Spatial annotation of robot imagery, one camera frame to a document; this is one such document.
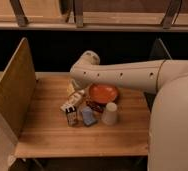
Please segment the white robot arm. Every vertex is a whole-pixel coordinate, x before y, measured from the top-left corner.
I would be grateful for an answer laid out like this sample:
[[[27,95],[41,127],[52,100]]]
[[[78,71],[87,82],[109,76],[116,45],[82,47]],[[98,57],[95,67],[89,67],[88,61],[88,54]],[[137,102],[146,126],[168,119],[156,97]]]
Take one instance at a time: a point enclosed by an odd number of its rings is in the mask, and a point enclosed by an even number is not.
[[[188,60],[102,65],[86,51],[70,69],[73,84],[111,84],[155,95],[149,126],[148,171],[188,171]]]

